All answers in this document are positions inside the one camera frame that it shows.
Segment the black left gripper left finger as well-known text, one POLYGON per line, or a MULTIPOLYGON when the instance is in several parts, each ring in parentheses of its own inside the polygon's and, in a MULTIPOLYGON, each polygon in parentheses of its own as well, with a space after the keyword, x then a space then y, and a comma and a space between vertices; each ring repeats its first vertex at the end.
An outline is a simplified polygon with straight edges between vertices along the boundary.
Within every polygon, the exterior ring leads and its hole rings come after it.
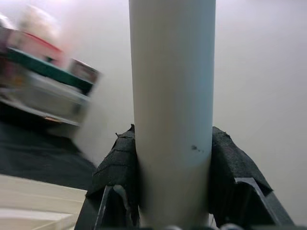
POLYGON ((139 185, 135 127, 131 125, 117 135, 111 151, 94 172, 75 230, 137 230, 139 185))

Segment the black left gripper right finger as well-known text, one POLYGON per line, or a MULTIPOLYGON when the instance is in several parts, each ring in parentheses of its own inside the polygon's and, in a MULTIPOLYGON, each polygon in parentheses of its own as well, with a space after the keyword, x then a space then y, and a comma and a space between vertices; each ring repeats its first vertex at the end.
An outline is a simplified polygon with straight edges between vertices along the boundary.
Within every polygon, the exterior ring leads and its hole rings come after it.
POLYGON ((294 224, 255 162, 217 127, 212 135, 209 213, 217 227, 294 224))

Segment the white plastic table leg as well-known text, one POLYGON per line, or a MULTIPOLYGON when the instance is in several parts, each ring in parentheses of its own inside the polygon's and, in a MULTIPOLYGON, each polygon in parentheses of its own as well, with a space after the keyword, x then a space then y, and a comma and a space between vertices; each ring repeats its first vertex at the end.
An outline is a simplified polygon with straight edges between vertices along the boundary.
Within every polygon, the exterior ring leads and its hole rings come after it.
POLYGON ((216 0, 129 0, 141 225, 208 218, 216 0))

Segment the black tablecloth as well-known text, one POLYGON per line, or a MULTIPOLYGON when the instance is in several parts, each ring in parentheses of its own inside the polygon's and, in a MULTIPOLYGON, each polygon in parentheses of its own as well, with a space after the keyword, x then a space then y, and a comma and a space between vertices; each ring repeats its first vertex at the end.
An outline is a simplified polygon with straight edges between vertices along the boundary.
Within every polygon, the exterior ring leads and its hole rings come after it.
POLYGON ((70 139, 0 121, 0 174, 87 190, 94 171, 70 139))

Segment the white plastic table top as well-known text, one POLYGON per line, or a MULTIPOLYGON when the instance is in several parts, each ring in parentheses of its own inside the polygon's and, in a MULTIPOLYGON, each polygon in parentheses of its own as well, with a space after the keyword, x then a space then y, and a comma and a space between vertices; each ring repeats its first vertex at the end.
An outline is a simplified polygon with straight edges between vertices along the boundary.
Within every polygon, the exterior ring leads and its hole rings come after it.
POLYGON ((85 194, 0 174, 0 230, 74 230, 85 194))

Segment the clear plastic storage box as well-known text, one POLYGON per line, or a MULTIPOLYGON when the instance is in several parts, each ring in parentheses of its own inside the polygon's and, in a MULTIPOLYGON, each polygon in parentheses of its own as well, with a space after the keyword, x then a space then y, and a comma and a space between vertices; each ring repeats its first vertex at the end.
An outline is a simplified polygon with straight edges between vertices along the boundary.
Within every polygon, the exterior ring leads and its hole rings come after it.
POLYGON ((72 86, 34 72, 8 78, 0 87, 0 100, 47 120, 79 126, 90 98, 72 86))

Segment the pink plastic container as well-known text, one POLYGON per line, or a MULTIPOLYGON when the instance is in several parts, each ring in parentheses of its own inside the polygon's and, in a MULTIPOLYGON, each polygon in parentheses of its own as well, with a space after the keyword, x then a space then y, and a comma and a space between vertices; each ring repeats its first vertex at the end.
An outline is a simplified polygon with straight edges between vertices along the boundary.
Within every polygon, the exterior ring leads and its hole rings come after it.
POLYGON ((17 25, 0 13, 0 54, 11 47, 61 67, 64 53, 58 42, 59 25, 44 10, 28 5, 17 25))

